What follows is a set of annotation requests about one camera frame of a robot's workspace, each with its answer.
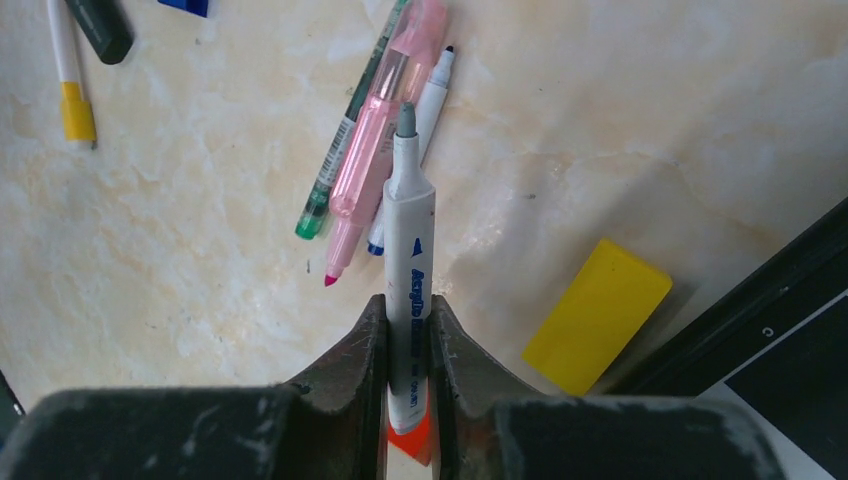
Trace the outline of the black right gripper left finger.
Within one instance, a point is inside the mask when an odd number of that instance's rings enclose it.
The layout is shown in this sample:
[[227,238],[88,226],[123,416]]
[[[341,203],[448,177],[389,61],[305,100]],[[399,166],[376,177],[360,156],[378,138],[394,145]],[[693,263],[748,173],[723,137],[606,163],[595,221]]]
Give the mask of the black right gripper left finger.
[[382,479],[385,300],[291,379],[252,387],[73,389],[14,429],[5,479]]

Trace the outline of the pink translucent pen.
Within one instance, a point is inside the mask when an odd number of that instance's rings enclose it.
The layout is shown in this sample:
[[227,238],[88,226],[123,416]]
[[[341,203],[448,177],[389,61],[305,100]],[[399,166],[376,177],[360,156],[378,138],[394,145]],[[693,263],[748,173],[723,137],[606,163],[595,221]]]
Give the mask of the pink translucent pen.
[[417,103],[440,55],[447,25],[442,1],[406,3],[359,112],[353,138],[330,195],[335,217],[324,285],[350,265],[377,212],[392,170],[393,138],[403,103]]

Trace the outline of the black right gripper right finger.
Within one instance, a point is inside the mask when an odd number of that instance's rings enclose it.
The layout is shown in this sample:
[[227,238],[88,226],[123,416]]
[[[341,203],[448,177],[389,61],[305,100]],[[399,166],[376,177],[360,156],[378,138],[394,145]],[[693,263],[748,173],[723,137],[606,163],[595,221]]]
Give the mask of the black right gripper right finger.
[[437,479],[781,479],[741,408],[669,397],[546,395],[495,360],[447,300],[429,319]]

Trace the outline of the yellow cap white marker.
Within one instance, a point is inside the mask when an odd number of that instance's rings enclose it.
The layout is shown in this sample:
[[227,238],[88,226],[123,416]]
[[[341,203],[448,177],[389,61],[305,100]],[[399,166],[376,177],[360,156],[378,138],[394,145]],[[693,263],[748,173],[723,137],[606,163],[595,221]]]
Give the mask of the yellow cap white marker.
[[80,149],[97,141],[92,106],[86,100],[79,70],[74,23],[64,1],[45,2],[51,42],[60,82],[60,113],[65,139]]

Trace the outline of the blue cap white marker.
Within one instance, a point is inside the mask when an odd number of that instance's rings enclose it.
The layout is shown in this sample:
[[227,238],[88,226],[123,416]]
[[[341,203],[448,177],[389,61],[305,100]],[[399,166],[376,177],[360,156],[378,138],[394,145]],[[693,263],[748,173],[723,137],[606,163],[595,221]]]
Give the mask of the blue cap white marker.
[[[454,60],[455,46],[448,45],[442,51],[437,64],[432,70],[416,107],[419,136],[419,165],[421,167],[424,167],[430,140],[448,94]],[[383,203],[380,203],[367,238],[367,251],[369,254],[373,256],[383,255],[384,231],[384,206]]]

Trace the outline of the grey cap white marker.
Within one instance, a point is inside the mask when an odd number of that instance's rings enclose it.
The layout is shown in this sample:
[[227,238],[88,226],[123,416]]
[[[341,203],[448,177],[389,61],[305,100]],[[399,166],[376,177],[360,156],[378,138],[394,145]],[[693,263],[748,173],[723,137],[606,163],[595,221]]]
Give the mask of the grey cap white marker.
[[384,184],[386,315],[389,322],[388,414],[398,435],[427,412],[426,321],[431,313],[436,189],[419,155],[414,104],[400,107],[393,169]]

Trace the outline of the green thin pen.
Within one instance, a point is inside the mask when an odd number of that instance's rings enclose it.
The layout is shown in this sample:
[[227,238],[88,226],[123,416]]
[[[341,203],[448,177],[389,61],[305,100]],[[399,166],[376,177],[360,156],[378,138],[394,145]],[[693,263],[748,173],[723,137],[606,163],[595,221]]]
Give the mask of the green thin pen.
[[336,184],[340,168],[353,138],[360,110],[375,78],[389,39],[396,28],[401,12],[407,2],[398,0],[371,52],[368,63],[353,91],[344,116],[336,129],[331,145],[315,178],[304,208],[295,226],[294,233],[304,240],[313,240],[323,229],[329,215],[329,198]]

